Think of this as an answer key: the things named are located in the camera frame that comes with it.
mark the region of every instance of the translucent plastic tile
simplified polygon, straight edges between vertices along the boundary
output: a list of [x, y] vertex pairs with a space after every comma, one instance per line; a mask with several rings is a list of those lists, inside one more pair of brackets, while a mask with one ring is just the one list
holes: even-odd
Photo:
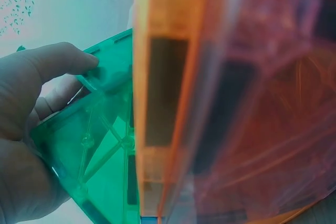
[[85, 52], [99, 58], [99, 65], [79, 76], [90, 90], [108, 90], [132, 76], [132, 29], [94, 45]]
[[122, 63], [113, 65], [129, 63], [131, 56], [127, 43], [116, 42], [116, 37], [97, 48], [108, 78], [97, 78], [95, 71], [79, 77], [92, 92], [42, 122], [31, 137], [64, 189], [95, 224], [140, 223], [132, 78]]

